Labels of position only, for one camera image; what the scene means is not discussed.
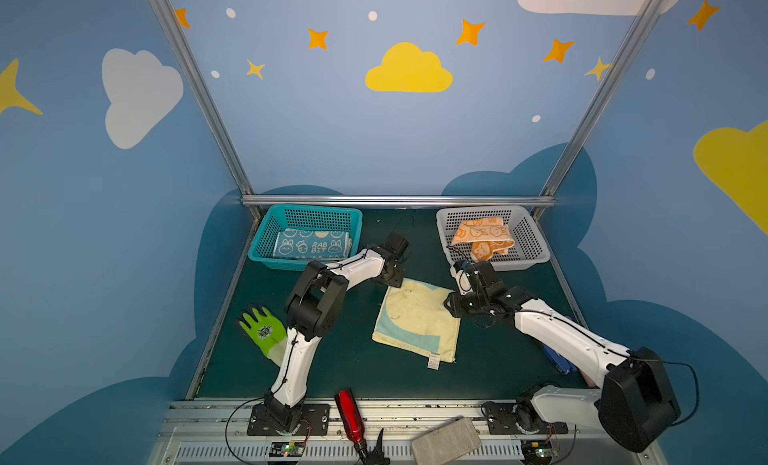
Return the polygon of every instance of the teal plastic basket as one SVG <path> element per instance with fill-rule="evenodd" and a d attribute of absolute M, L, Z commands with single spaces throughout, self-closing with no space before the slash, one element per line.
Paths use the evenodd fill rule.
<path fill-rule="evenodd" d="M 314 231 L 349 231 L 350 256 L 357 253 L 362 229 L 362 212 L 354 208 L 312 207 L 302 204 L 275 204 L 267 210 L 248 250 L 248 258 L 273 270 L 302 271 L 308 260 L 273 259 L 277 234 L 286 228 Z"/>

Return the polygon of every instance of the dark green table surface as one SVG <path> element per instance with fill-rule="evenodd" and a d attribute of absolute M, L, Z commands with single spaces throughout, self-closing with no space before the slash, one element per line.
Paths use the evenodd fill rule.
<path fill-rule="evenodd" d="M 455 290 L 434 210 L 364 210 L 360 246 L 383 242 L 405 214 L 414 218 L 407 236 L 412 254 L 404 266 L 406 277 Z M 198 397 L 258 397 L 272 385 L 277 365 L 261 354 L 236 320 L 255 303 L 285 323 L 285 300 L 299 275 L 246 260 Z M 508 287 L 525 287 L 555 310 L 573 316 L 549 263 L 505 271 L 500 277 Z M 483 330 L 469 319 L 462 320 L 458 333 L 456 363 L 441 362 L 439 370 L 430 370 L 425 357 L 371 339 L 385 292 L 372 281 L 347 292 L 339 321 L 318 346 L 308 397 L 328 398 L 351 387 L 360 398 L 512 399 L 542 381 L 586 387 L 579 374 L 559 374 L 531 337 L 503 325 Z"/>

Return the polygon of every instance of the yellow cloud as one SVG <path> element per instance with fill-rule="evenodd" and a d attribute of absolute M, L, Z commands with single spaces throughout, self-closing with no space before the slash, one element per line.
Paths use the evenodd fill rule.
<path fill-rule="evenodd" d="M 440 65 L 440 57 L 403 42 L 384 54 L 381 66 L 366 74 L 366 85 L 377 92 L 442 92 L 453 75 Z"/>
<path fill-rule="evenodd" d="M 751 132 L 712 130 L 696 143 L 694 160 L 768 234 L 768 122 Z"/>

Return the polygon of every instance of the green glove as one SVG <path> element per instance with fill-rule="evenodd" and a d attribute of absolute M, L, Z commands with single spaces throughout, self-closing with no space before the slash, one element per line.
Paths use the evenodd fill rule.
<path fill-rule="evenodd" d="M 254 315 L 243 313 L 245 322 L 238 323 L 259 346 L 264 356 L 275 362 L 278 367 L 281 366 L 288 336 L 286 328 L 265 307 L 261 307 L 261 311 L 253 307 L 251 313 Z"/>

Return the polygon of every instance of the folded blue towel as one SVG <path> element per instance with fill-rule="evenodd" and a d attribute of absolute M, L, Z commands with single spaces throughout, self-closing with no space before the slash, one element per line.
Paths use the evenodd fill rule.
<path fill-rule="evenodd" d="M 310 231 L 288 228 L 277 234 L 272 256 L 291 260 L 340 260 L 350 255 L 348 231 Z"/>

